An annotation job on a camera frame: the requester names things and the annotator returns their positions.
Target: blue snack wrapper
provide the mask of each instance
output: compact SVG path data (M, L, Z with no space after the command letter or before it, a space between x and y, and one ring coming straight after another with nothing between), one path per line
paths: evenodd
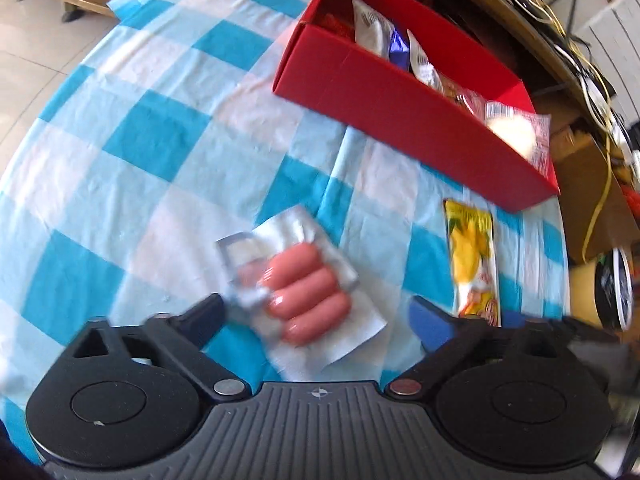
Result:
M398 28L394 27L394 31L391 34L391 45L389 46L389 61L402 70L408 72L409 60L409 45L402 34L398 32Z

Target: metal screw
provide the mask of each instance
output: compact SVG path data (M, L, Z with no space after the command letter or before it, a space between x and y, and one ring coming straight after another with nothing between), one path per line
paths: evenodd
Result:
M237 379L222 379L213 385L213 390L219 395L238 395L244 392L244 383Z
M410 396L420 393L422 386L413 379L396 379L389 385L389 389L396 395Z

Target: sausage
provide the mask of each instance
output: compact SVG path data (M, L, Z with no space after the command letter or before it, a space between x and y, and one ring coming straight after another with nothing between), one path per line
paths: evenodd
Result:
M267 313L282 320L292 319L336 292L338 279L329 267L321 267L291 285L276 290L271 295Z
M282 340L294 346L304 346L340 325L351 311L351 297L343 291L321 301L308 312L287 321Z
M302 242L276 254L264 272L260 285L278 290L296 282L322 267L322 256L318 248Z

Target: red box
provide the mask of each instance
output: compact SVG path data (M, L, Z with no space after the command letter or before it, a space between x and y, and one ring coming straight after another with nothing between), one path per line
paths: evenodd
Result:
M479 43L416 0L363 0L409 29L439 72L486 99L533 112L524 85ZM351 0L312 0L276 72L273 91L351 124L516 212L559 193L481 121L385 59L316 25L353 23Z

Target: cardboard box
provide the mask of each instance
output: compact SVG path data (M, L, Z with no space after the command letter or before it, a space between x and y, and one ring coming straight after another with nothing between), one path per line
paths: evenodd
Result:
M464 88L533 112L522 82L455 25L415 0L363 0L418 39L437 70ZM287 45L273 91L413 156L507 211L558 193L546 176L472 114L387 60L316 25L353 23L351 0L312 0Z
M560 186L560 211L569 257L582 263L582 245L607 180L607 161L588 134L564 129L552 138L551 154ZM595 223L586 259L640 240L640 230L615 177Z

